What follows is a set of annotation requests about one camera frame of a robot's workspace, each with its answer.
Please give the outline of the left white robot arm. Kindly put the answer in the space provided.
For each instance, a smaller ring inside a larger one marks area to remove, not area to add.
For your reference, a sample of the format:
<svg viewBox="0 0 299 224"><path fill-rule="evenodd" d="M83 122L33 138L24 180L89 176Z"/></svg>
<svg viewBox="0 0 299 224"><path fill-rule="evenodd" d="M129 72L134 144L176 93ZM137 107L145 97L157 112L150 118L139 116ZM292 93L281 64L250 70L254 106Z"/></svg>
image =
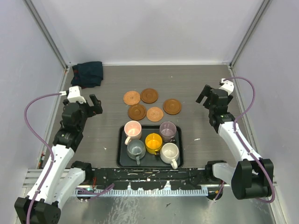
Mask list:
<svg viewBox="0 0 299 224"><path fill-rule="evenodd" d="M101 101L91 94L90 106L82 96L73 97L70 91L66 96L60 128L53 145L48 147L46 165L28 194L15 201L14 208L22 224L57 224L75 188L93 181L92 166L86 162L76 161L65 178L62 174L83 139L87 119L102 114Z"/></svg>

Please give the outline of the pink ceramic mug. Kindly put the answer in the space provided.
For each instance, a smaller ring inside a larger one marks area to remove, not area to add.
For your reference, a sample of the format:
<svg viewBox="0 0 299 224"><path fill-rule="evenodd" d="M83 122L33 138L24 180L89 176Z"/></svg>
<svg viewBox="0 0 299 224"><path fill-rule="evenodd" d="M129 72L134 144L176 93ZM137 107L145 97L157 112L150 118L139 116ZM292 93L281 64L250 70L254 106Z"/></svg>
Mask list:
<svg viewBox="0 0 299 224"><path fill-rule="evenodd" d="M133 140L139 140L142 136L142 126L138 121L129 121L124 126L126 135L125 145L128 145Z"/></svg>

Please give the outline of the light cork coaster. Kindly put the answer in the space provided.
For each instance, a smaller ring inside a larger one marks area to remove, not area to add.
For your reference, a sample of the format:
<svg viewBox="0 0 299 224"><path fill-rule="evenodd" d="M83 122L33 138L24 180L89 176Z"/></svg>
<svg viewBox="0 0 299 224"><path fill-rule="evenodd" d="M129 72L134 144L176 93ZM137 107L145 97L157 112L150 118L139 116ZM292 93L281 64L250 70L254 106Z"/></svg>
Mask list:
<svg viewBox="0 0 299 224"><path fill-rule="evenodd" d="M123 96L123 101L127 105L136 105L140 102L140 94L136 91L128 91Z"/></svg>
<svg viewBox="0 0 299 224"><path fill-rule="evenodd" d="M147 110L146 116L150 121L158 122L163 118L164 113L159 107L151 107Z"/></svg>

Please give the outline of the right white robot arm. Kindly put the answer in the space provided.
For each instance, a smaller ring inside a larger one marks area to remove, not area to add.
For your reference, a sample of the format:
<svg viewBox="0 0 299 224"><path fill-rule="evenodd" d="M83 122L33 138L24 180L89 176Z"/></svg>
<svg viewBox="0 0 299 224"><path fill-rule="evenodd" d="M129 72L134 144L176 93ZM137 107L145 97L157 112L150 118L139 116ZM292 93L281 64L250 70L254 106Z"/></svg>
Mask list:
<svg viewBox="0 0 299 224"><path fill-rule="evenodd" d="M209 123L224 139L232 152L236 167L225 161L208 161L205 166L205 179L211 184L221 180L231 186L238 200L256 198L269 203L275 199L273 186L274 165L270 159L264 159L248 143L239 129L234 116L228 112L228 104L233 99L233 84L229 88L218 89L205 85L196 102L203 103L209 110Z"/></svg>

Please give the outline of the white ceramic mug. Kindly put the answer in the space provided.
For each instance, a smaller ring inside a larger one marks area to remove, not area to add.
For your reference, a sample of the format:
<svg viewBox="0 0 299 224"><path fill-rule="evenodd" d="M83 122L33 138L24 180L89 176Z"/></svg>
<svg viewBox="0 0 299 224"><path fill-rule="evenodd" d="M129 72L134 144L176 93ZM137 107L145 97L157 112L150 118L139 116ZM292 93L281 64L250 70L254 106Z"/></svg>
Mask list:
<svg viewBox="0 0 299 224"><path fill-rule="evenodd" d="M174 143L166 143L160 150L160 158L164 163L170 164L173 169L178 168L179 148Z"/></svg>

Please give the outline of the purple glass mug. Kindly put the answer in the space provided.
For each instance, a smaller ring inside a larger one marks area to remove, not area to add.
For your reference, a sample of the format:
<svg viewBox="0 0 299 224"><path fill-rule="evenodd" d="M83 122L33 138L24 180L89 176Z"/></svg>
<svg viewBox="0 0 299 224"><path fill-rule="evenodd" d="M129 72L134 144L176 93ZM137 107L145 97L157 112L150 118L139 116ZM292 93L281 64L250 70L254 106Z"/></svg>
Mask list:
<svg viewBox="0 0 299 224"><path fill-rule="evenodd" d="M163 142L170 142L176 144L176 125L170 121L163 122L159 127L159 133L162 137Z"/></svg>

